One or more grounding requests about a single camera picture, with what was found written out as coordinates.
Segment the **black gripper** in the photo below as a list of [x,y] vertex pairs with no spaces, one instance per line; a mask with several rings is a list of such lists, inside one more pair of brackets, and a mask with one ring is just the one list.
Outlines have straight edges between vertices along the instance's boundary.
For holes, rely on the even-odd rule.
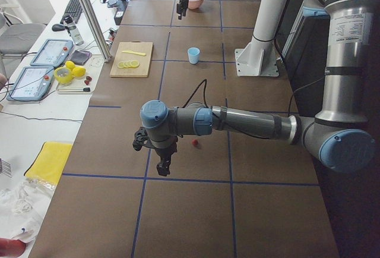
[[188,8],[189,0],[179,0],[177,4],[177,14],[178,14],[178,20],[182,19],[182,16],[186,16],[187,8]]
[[160,157],[160,162],[156,166],[159,176],[170,175],[171,158],[177,152],[177,142],[178,140],[174,139],[167,147],[155,148],[156,154]]

